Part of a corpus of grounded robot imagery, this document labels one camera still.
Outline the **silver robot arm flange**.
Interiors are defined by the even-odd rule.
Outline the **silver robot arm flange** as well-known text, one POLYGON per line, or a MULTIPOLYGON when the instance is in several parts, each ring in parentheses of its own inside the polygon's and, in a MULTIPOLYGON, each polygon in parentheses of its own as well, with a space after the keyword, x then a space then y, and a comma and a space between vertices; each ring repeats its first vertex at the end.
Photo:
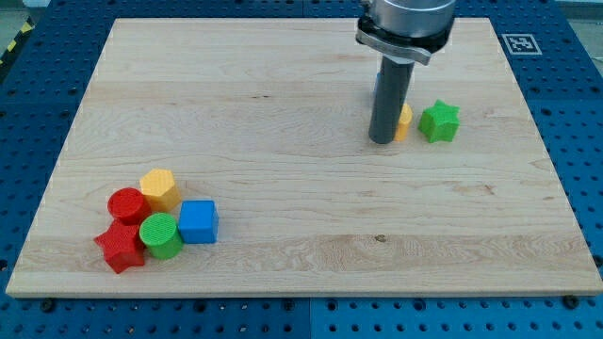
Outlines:
POLYGON ((427 65, 447 43, 455 0, 368 0, 356 41, 401 63, 427 65))

